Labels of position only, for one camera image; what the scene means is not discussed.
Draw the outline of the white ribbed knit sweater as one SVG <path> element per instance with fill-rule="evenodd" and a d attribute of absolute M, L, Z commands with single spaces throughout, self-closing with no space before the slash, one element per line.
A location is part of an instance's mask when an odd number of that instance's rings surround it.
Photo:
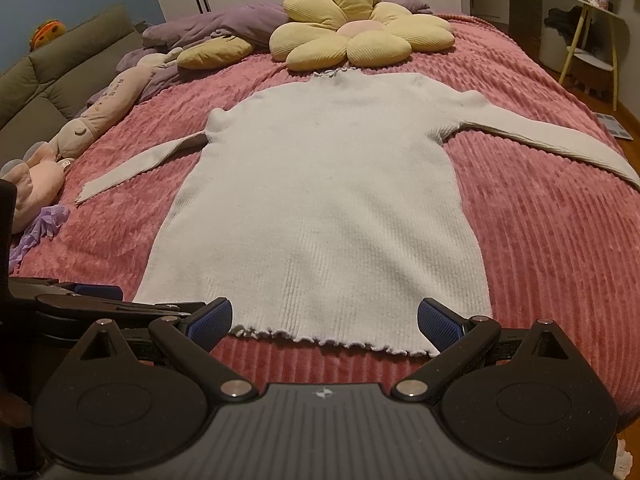
<path fill-rule="evenodd" d="M 404 356 L 436 350 L 416 312 L 433 298 L 491 311 L 480 245 L 444 142 L 484 130 L 638 174 L 583 132 L 536 122 L 417 73 L 337 70 L 216 108 L 84 185 L 85 203 L 191 146 L 201 157 L 153 242 L 136 300 L 228 298 L 232 330 Z"/>

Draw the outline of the purple ruffled fabric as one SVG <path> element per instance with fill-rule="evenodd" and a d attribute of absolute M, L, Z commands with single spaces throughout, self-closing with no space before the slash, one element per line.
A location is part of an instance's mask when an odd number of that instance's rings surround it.
<path fill-rule="evenodd" d="M 44 238 L 52 240 L 68 218 L 70 218 L 70 208 L 65 205 L 43 207 L 37 217 L 26 226 L 18 242 L 11 247 L 9 273 L 13 273 L 26 254 Z"/>

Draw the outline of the pink bunny plush toy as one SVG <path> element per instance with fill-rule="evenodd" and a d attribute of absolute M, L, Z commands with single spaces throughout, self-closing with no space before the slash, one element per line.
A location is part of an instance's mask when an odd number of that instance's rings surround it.
<path fill-rule="evenodd" d="M 72 161 L 72 158 L 58 159 L 48 142 L 37 142 L 22 159 L 12 159 L 3 165 L 1 179 L 13 183 L 17 189 L 13 234 L 24 231 L 43 207 L 53 204 Z"/>

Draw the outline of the pink ribbed bed blanket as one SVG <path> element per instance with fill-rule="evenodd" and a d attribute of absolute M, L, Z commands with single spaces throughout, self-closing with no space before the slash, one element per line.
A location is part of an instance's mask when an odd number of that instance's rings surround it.
<path fill-rule="evenodd" d="M 456 46 L 402 66 L 476 90 L 523 116 L 608 134 L 508 36 L 454 17 Z M 201 130 L 208 112 L 292 79 L 267 53 L 178 84 L 136 106 L 70 168 L 62 202 L 145 148 Z M 463 209 L 480 242 L 494 317 L 506 327 L 553 318 L 608 387 L 620 421 L 639 416 L 639 195 L 596 168 L 474 130 L 446 143 Z M 189 154 L 74 207 L 32 249 L 21 278 L 115 284 L 134 296 L 152 241 L 196 156 Z"/>

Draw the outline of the long pink plush toy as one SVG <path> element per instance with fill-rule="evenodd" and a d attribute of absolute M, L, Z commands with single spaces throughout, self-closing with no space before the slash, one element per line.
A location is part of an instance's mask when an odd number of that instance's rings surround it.
<path fill-rule="evenodd" d="M 96 102 L 70 120 L 49 142 L 56 160 L 76 159 L 108 129 L 124 118 L 152 77 L 177 63 L 178 47 L 167 54 L 147 54 L 135 66 L 119 73 Z"/>

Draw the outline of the olive green sofa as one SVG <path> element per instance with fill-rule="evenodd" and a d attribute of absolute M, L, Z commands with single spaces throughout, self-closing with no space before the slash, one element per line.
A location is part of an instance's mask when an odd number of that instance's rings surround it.
<path fill-rule="evenodd" d="M 1 161 L 51 140 L 142 45 L 124 6 L 112 6 L 19 60 L 1 75 Z"/>

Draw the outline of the small yellow leaf pillow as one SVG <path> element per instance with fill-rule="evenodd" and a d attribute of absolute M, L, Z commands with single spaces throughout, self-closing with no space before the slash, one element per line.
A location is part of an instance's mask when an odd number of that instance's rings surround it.
<path fill-rule="evenodd" d="M 183 50 L 177 65 L 186 70 L 219 70 L 241 61 L 253 51 L 254 44 L 238 36 L 217 37 Z"/>

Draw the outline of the orange plush toy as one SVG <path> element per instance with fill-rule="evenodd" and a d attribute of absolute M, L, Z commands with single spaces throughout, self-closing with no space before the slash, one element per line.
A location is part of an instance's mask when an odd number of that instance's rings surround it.
<path fill-rule="evenodd" d="M 61 37 L 66 33 L 66 26 L 59 20 L 47 20 L 41 23 L 29 40 L 29 51 L 35 50 L 50 44 L 51 41 Z"/>

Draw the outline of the purple duvet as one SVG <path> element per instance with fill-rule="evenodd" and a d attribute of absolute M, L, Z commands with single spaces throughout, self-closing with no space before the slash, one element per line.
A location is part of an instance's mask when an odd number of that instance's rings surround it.
<path fill-rule="evenodd" d="M 430 6 L 422 0 L 374 0 L 374 4 L 380 1 L 400 4 L 412 14 L 433 14 Z M 288 21 L 281 3 L 259 1 L 150 26 L 142 32 L 142 48 L 125 54 L 116 65 L 116 74 L 136 66 L 145 56 L 158 54 L 164 58 L 175 48 L 186 50 L 218 37 L 238 36 L 252 44 L 254 52 L 266 52 L 272 32 Z M 164 66 L 155 70 L 139 102 L 178 84 L 205 78 L 215 71 L 188 70 L 179 68 L 177 63 L 162 63 Z"/>

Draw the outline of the yellow legged side table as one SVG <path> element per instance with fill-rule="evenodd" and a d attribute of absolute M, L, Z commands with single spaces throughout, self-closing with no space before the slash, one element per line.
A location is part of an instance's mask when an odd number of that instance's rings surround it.
<path fill-rule="evenodd" d="M 608 86 L 604 90 L 611 96 L 612 110 L 620 107 L 620 52 L 618 52 L 617 32 L 625 20 L 620 14 L 613 12 L 609 4 L 604 8 L 599 3 L 589 0 L 570 0 L 580 7 L 579 18 L 573 32 L 572 41 L 566 48 L 566 57 L 559 76 L 559 84 L 565 84 L 568 76 L 575 76 L 574 61 L 588 65 L 592 70 L 608 76 Z M 602 52 L 596 49 L 596 44 L 590 44 L 598 27 L 605 27 L 608 32 L 607 40 L 602 44 Z"/>

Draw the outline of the yellow flower shaped pillow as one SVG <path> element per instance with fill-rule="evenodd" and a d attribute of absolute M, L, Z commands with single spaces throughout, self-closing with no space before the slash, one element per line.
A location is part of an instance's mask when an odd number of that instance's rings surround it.
<path fill-rule="evenodd" d="M 396 65 L 413 53 L 454 46 L 454 28 L 438 16 L 415 14 L 382 0 L 283 0 L 288 22 L 269 39 L 272 58 L 290 72 Z"/>

